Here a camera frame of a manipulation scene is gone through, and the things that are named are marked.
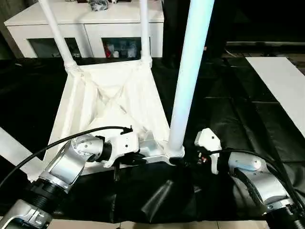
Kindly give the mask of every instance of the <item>floor tile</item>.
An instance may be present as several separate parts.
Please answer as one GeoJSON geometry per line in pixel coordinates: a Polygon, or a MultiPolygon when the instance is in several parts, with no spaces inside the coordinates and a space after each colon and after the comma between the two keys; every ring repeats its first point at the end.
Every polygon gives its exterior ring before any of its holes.
{"type": "Polygon", "coordinates": [[[218,227],[216,221],[166,224],[143,224],[127,221],[121,223],[121,229],[218,229],[218,227]]]}
{"type": "Polygon", "coordinates": [[[266,221],[218,221],[219,229],[268,229],[266,221]]]}
{"type": "Polygon", "coordinates": [[[116,229],[119,223],[101,223],[92,221],[54,219],[48,229],[116,229]]]}

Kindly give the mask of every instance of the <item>cabinet top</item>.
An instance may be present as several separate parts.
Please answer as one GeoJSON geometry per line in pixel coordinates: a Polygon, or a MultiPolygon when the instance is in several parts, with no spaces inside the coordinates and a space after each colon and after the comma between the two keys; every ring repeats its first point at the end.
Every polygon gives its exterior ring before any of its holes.
{"type": "MultiPolygon", "coordinates": [[[[50,0],[58,24],[140,23],[139,0],[109,3],[107,10],[94,12],[88,3],[50,0]]],[[[164,22],[161,0],[148,0],[149,22],[164,22]]],[[[6,26],[48,24],[39,3],[4,22],[6,26]]]]}

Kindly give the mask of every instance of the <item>black cylindrical joint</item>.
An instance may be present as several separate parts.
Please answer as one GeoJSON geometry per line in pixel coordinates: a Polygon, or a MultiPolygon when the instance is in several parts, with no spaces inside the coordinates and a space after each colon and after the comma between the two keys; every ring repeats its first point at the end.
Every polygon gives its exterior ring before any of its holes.
{"type": "Polygon", "coordinates": [[[26,188],[23,200],[52,214],[65,195],[61,187],[47,180],[38,179],[26,188]]]}
{"type": "Polygon", "coordinates": [[[266,214],[270,229],[305,229],[305,218],[298,209],[289,205],[266,214]]]}
{"type": "Polygon", "coordinates": [[[103,151],[99,159],[97,159],[97,162],[101,161],[108,161],[112,152],[112,145],[110,143],[104,142],[103,145],[103,151]]]}

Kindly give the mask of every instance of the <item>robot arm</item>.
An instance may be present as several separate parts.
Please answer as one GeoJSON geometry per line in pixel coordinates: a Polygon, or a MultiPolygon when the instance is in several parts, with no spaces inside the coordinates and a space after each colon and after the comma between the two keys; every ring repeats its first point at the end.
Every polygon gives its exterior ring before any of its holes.
{"type": "MultiPolygon", "coordinates": [[[[199,132],[195,144],[208,151],[221,149],[219,138],[210,129],[199,132]]],[[[245,184],[271,229],[305,228],[303,211],[298,209],[282,183],[269,171],[265,160],[234,150],[229,157],[221,153],[211,155],[212,173],[218,174],[218,170],[226,171],[229,168],[229,174],[245,184]]]]}
{"type": "Polygon", "coordinates": [[[27,188],[24,198],[17,200],[2,218],[0,229],[47,228],[51,214],[69,193],[87,162],[99,161],[104,167],[111,167],[119,157],[138,151],[138,136],[134,132],[113,137],[108,142],[91,134],[68,141],[27,188]]]}

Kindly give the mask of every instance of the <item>black cable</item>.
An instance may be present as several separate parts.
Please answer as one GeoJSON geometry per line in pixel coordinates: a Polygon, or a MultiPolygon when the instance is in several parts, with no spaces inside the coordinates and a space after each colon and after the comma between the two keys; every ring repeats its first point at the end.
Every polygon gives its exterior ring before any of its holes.
{"type": "Polygon", "coordinates": [[[91,130],[86,130],[86,131],[83,131],[83,132],[80,132],[80,133],[77,133],[77,134],[74,134],[74,135],[71,135],[71,136],[68,136],[68,137],[65,137],[65,138],[62,138],[56,142],[53,142],[51,144],[49,144],[48,146],[46,146],[45,148],[37,151],[36,153],[28,156],[26,159],[24,159],[23,161],[21,161],[18,165],[16,165],[16,167],[14,167],[14,169],[2,180],[2,182],[0,183],[0,188],[2,188],[3,184],[5,183],[5,181],[11,177],[11,175],[16,172],[18,169],[20,169],[22,166],[24,166],[26,163],[28,163],[29,161],[31,161],[33,158],[39,156],[41,153],[43,153],[44,151],[56,146],[56,145],[59,145],[60,143],[63,143],[65,141],[69,141],[70,139],[73,139],[73,138],[76,138],[76,137],[79,137],[79,136],[82,136],[82,135],[85,135],[85,134],[89,134],[89,133],[92,133],[92,132],[96,132],[96,131],[100,131],[100,130],[108,130],[108,129],[119,129],[119,130],[123,130],[124,132],[130,132],[132,129],[131,128],[128,128],[128,127],[122,127],[122,126],[104,126],[104,127],[98,127],[98,128],[94,128],[94,129],[91,129],[91,130]]]}
{"type": "Polygon", "coordinates": [[[232,152],[239,152],[239,153],[246,153],[250,155],[254,155],[257,157],[260,157],[261,159],[265,160],[267,163],[271,164],[276,171],[279,173],[281,176],[282,180],[286,184],[286,189],[295,204],[300,208],[300,210],[305,210],[305,204],[304,202],[300,199],[298,194],[295,191],[295,188],[293,187],[288,174],[286,172],[286,169],[284,167],[284,164],[282,161],[279,161],[279,164],[281,165],[281,169],[275,164],[275,161],[270,160],[269,158],[259,155],[256,152],[250,151],[250,150],[244,150],[244,149],[222,149],[222,150],[217,150],[217,151],[212,151],[211,154],[217,154],[217,153],[232,153],[232,152]]]}

